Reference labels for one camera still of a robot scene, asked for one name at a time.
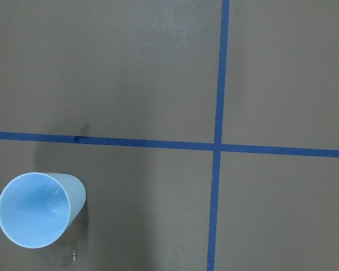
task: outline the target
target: plastic cup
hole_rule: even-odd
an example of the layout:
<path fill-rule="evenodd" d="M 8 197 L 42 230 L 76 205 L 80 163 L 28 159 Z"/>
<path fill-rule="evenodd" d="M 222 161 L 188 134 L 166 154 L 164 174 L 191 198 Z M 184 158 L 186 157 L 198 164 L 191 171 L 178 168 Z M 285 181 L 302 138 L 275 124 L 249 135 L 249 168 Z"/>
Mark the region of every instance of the plastic cup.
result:
<path fill-rule="evenodd" d="M 56 241 L 85 203 L 81 181 L 69 174 L 30 172 L 14 178 L 0 195 L 0 227 L 27 248 Z"/>

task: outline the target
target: blue tape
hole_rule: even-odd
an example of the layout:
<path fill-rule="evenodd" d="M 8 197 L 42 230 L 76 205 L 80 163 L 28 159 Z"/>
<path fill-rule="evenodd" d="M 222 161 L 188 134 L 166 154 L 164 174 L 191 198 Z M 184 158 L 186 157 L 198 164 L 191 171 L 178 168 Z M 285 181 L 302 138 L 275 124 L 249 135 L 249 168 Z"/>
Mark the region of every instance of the blue tape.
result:
<path fill-rule="evenodd" d="M 221 151 L 247 152 L 250 154 L 279 154 L 339 158 L 339 150 L 323 150 L 318 148 L 289 148 L 222 144 Z"/>
<path fill-rule="evenodd" d="M 214 149 L 214 145 L 212 143 L 106 138 L 106 137 L 82 137 L 72 135 L 29 134 L 29 133 L 10 133 L 10 132 L 0 132 L 0 139 L 90 144 L 90 145 L 147 147 L 147 148 L 175 148 L 180 150 L 199 150 L 199 151 L 212 151 Z"/>
<path fill-rule="evenodd" d="M 37 141 L 55 143 L 73 143 L 89 145 L 110 145 L 147 148 L 174 148 L 179 150 L 245 152 L 249 154 L 278 154 L 339 158 L 339 150 L 325 150 L 320 148 L 290 148 L 252 145 L 231 145 L 183 141 L 161 141 L 144 139 L 124 139 L 106 137 L 81 137 L 72 135 L 29 134 L 0 132 L 0 139 L 18 141 Z"/>
<path fill-rule="evenodd" d="M 215 270 L 216 231 L 217 231 L 219 181 L 221 165 L 220 147 L 222 143 L 222 128 L 224 116 L 229 12 L 230 12 L 230 1 L 223 0 L 221 10 L 221 34 L 220 34 L 217 97 L 216 97 L 214 155 L 212 160 L 210 219 L 208 224 L 207 271 Z"/>
<path fill-rule="evenodd" d="M 222 1 L 222 14 L 221 14 L 219 71 L 218 71 L 217 97 L 216 97 L 215 140 L 214 140 L 215 144 L 221 144 L 221 141 L 222 141 L 229 8 L 230 8 L 230 1 L 223 0 Z"/>
<path fill-rule="evenodd" d="M 212 183 L 210 201 L 210 219 L 208 227 L 207 271 L 215 269 L 217 215 L 219 202 L 221 151 L 214 151 L 212 161 Z"/>

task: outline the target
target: water spill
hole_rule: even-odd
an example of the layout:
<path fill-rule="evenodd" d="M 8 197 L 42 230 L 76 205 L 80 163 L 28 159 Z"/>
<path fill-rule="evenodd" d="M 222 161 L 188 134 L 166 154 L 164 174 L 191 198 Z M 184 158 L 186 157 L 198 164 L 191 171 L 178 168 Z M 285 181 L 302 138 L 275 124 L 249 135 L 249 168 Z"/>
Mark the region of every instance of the water spill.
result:
<path fill-rule="evenodd" d="M 81 128 L 79 135 L 81 137 L 88 137 L 89 136 L 89 129 L 90 129 L 90 123 L 86 122 Z"/>
<path fill-rule="evenodd" d="M 80 259 L 80 255 L 86 254 L 87 237 L 88 209 L 85 204 L 64 234 L 53 244 L 33 251 L 33 257 L 37 259 L 38 263 L 45 264 L 42 270 L 45 270 L 45 268 L 49 268 L 49 270 L 74 268 L 78 259 Z"/>

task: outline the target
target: gray floor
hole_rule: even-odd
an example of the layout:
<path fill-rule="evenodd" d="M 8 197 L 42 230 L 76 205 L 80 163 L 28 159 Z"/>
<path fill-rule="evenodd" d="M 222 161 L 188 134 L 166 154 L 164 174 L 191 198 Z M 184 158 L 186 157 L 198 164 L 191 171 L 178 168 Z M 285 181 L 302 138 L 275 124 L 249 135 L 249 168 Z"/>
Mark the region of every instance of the gray floor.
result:
<path fill-rule="evenodd" d="M 213 142 L 221 1 L 0 1 L 0 131 Z M 339 1 L 231 1 L 223 142 L 339 150 Z M 84 183 L 0 270 L 206 270 L 212 152 L 0 140 Z M 222 153 L 215 270 L 339 270 L 339 158 Z"/>

